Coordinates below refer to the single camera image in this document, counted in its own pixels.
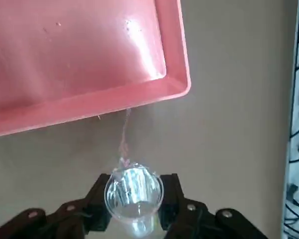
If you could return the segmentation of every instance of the pink plastic tray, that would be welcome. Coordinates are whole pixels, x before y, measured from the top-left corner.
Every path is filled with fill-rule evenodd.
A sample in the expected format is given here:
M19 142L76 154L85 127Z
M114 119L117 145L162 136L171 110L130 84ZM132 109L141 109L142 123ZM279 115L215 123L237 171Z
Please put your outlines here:
M0 0L0 135L189 88L180 0Z

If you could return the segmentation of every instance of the clear plastic cup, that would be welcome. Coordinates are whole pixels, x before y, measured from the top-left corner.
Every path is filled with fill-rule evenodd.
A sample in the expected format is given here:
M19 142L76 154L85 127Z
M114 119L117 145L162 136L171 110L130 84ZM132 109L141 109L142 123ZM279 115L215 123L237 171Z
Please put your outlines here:
M136 163L114 170L104 191L108 211L135 238L154 231L163 196L161 179Z

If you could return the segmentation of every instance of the gray surface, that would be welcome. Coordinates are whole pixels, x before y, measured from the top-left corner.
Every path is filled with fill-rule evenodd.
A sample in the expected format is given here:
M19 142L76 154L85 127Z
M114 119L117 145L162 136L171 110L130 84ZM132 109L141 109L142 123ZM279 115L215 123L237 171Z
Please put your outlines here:
M280 235L295 0L187 0L192 89L135 109L131 158L178 173L187 197ZM0 224L83 196L117 162L124 113L0 138Z

